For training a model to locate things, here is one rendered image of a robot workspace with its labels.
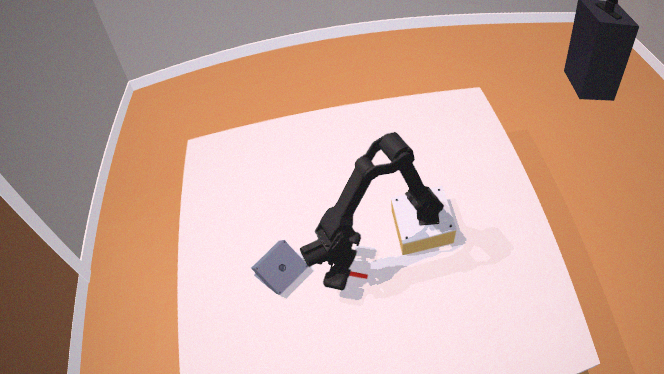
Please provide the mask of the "red peg with white band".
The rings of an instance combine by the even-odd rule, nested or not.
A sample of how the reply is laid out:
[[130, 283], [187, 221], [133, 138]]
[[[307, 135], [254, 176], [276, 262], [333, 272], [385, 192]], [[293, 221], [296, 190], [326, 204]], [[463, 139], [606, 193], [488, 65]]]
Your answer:
[[366, 279], [368, 278], [368, 275], [366, 275], [366, 274], [357, 273], [357, 272], [352, 272], [352, 271], [350, 271], [349, 276], [352, 276], [352, 277], [361, 277], [361, 278], [366, 278]]

